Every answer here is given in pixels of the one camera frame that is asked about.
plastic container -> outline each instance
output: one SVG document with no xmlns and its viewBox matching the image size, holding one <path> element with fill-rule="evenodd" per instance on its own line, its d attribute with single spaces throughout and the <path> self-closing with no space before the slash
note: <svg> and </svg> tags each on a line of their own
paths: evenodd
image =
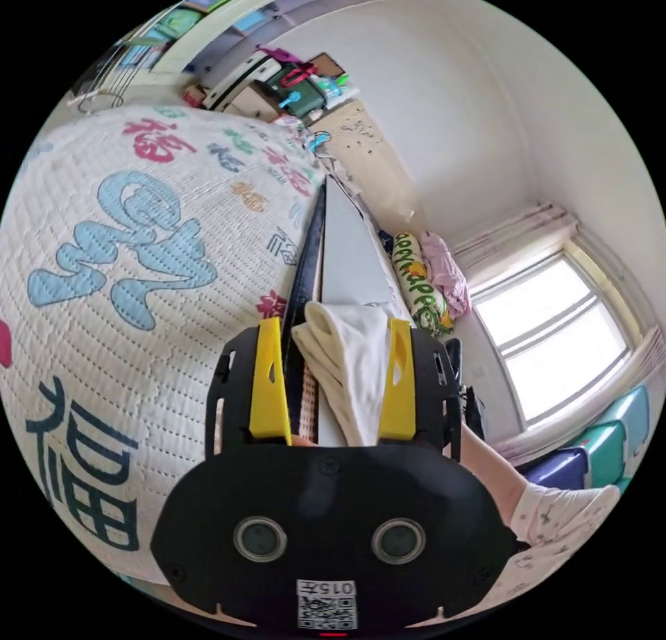
<svg viewBox="0 0 666 640">
<path fill-rule="evenodd" d="M 588 456 L 586 487 L 613 485 L 624 475 L 626 431 L 622 421 L 592 425 L 570 446 L 582 447 Z"/>
<path fill-rule="evenodd" d="M 626 431 L 626 462 L 640 452 L 650 432 L 650 402 L 645 386 L 636 386 L 615 400 L 595 425 L 605 425 L 616 420 L 623 423 Z"/>
<path fill-rule="evenodd" d="M 630 482 L 630 478 L 621 478 L 618 480 L 618 482 L 616 482 L 616 486 L 618 486 L 620 489 L 620 494 L 624 494 L 624 491 L 627 489 Z"/>
<path fill-rule="evenodd" d="M 588 454 L 584 448 L 563 448 L 524 472 L 530 483 L 560 490 L 582 490 L 588 473 Z"/>
</svg>

screw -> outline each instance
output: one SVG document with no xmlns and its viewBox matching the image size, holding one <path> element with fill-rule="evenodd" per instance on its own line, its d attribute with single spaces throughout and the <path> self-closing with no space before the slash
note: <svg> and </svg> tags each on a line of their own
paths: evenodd
<svg viewBox="0 0 666 640">
<path fill-rule="evenodd" d="M 184 582 L 187 579 L 185 569 L 182 566 L 178 566 L 178 564 L 172 564 L 169 567 L 169 574 L 176 582 Z"/>
<path fill-rule="evenodd" d="M 492 571 L 489 568 L 481 569 L 475 576 L 474 576 L 474 584 L 477 586 L 481 586 L 486 584 L 490 577 L 492 576 Z"/>
<path fill-rule="evenodd" d="M 322 460 L 319 465 L 319 470 L 324 476 L 335 476 L 340 472 L 340 465 L 333 458 L 326 458 Z"/>
</svg>

bed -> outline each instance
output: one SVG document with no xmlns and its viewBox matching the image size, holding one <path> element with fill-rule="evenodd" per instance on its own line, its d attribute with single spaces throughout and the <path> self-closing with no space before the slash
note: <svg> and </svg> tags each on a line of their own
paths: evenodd
<svg viewBox="0 0 666 640">
<path fill-rule="evenodd" d="M 27 154 L 0 225 L 0 397 L 48 502 L 123 577 L 167 583 L 149 541 L 204 457 L 225 342 L 279 315 L 284 353 L 320 297 L 326 182 L 287 129 L 178 106 L 95 114 Z M 314 379 L 302 363 L 285 379 L 292 430 L 316 438 Z"/>
</svg>

qr code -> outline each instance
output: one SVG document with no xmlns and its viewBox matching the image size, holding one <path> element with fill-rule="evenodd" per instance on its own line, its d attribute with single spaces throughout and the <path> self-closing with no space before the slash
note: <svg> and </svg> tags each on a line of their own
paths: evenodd
<svg viewBox="0 0 666 640">
<path fill-rule="evenodd" d="M 300 628 L 327 631 L 355 629 L 356 599 L 299 596 L 298 625 Z"/>
</svg>

curtain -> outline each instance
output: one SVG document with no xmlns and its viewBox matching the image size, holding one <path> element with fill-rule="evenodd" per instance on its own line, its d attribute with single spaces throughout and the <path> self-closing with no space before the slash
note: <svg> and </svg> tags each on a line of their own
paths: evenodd
<svg viewBox="0 0 666 640">
<path fill-rule="evenodd" d="M 582 405 L 492 446 L 515 467 L 547 455 L 575 439 L 618 397 L 649 382 L 664 363 L 666 338 L 662 329 L 655 326 L 645 334 L 620 371 Z"/>
<path fill-rule="evenodd" d="M 509 268 L 543 252 L 557 251 L 577 233 L 578 226 L 576 218 L 561 206 L 530 205 L 450 249 L 474 291 Z"/>
</svg>

